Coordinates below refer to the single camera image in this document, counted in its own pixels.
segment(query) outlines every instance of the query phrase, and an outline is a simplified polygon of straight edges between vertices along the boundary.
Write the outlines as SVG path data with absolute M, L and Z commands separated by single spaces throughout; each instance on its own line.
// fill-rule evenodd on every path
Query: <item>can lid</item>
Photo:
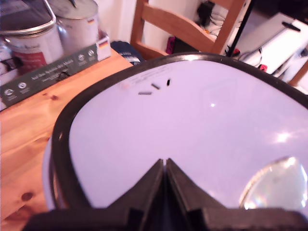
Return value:
M 11 44 L 11 39 L 12 38 L 18 38 L 18 39 L 28 39 L 28 38 L 33 38 L 33 37 L 38 37 L 38 36 L 41 36 L 41 35 L 44 35 L 46 33 L 48 33 L 49 31 L 51 30 L 57 30 L 57 27 L 56 26 L 51 26 L 51 27 L 48 27 L 46 30 L 43 30 L 43 31 L 40 31 L 40 32 L 37 32 L 37 33 L 34 33 L 34 34 L 25 34 L 25 35 L 14 35 L 14 36 L 11 36 L 11 35 L 7 35 L 5 36 L 5 44 Z
M 49 0 L 54 14 L 68 19 L 83 19 L 93 17 L 98 12 L 98 5 L 94 0 Z
M 35 34 L 56 22 L 47 0 L 3 0 L 0 11 L 0 35 Z

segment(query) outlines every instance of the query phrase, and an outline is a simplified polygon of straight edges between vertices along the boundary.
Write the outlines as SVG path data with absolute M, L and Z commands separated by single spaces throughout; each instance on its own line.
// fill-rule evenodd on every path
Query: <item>paint can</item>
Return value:
M 5 41 L 24 64 L 21 75 L 56 61 L 64 53 L 56 25 L 36 34 L 7 36 Z
M 23 66 L 19 74 L 36 70 L 63 56 L 56 17 L 47 0 L 14 0 L 1 4 L 5 45 Z
M 94 0 L 49 0 L 56 15 L 65 54 L 99 40 L 98 5 Z
M 17 68 L 22 65 L 18 58 L 12 57 L 11 50 L 0 39 L 0 86 L 16 78 L 18 76 Z

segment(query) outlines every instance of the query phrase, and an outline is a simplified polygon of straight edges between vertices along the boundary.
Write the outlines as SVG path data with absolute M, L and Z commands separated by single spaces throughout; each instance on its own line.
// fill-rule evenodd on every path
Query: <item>white wall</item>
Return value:
M 135 13 L 136 0 L 95 0 L 99 5 L 101 24 L 111 41 L 130 41 L 131 28 Z M 195 13 L 201 0 L 150 0 L 153 6 L 179 13 L 189 19 L 195 19 Z M 165 50 L 169 34 L 146 23 L 143 42 L 155 48 Z

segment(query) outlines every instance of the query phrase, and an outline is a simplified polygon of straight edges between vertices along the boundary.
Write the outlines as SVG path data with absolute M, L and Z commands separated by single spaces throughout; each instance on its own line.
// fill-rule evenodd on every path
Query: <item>black cable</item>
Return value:
M 244 30 L 244 27 L 245 27 L 245 25 L 246 25 L 246 23 L 247 23 L 247 21 L 248 21 L 248 18 L 249 18 L 249 16 L 250 16 L 250 13 L 251 13 L 251 11 L 252 11 L 252 9 L 253 9 L 253 7 L 254 7 L 254 4 L 255 4 L 255 0 L 251 0 L 249 6 L 248 6 L 248 8 L 247 8 L 247 11 L 246 11 L 246 13 L 245 13 L 245 16 L 244 16 L 244 18 L 243 18 L 243 20 L 242 20 L 242 23 L 241 23 L 241 25 L 240 25 L 240 28 L 239 28 L 239 30 L 238 30 L 238 32 L 237 32 L 235 38 L 234 38 L 234 41 L 233 41 L 233 43 L 232 43 L 232 45 L 231 45 L 231 49 L 229 49 L 229 51 L 228 51 L 228 53 L 227 53 L 227 57 L 231 57 L 231 56 L 232 56 L 233 51 L 234 51 L 234 49 L 235 49 L 235 46 L 236 46 L 236 44 L 237 44 L 237 42 L 238 42 L 238 40 L 239 40 L 239 38 L 240 38 L 240 36 L 241 36 L 243 30 Z

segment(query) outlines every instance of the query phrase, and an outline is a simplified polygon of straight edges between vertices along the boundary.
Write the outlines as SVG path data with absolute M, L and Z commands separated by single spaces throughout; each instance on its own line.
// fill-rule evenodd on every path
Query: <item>chair backrest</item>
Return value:
M 303 67 L 295 74 L 293 79 L 291 79 L 288 83 L 291 86 L 295 87 L 298 84 L 298 82 L 302 79 L 302 77 L 304 77 L 307 71 L 308 71 L 308 60 L 305 62 Z
M 199 51 L 222 54 L 247 1 L 249 0 L 211 0 L 211 2 L 228 10 L 219 35 L 214 39 L 192 20 L 176 13 L 153 7 L 149 5 L 149 0 L 137 0 L 130 44 L 145 59 L 168 55 L 164 51 L 149 47 L 141 42 L 144 21 L 147 21 L 178 37 Z

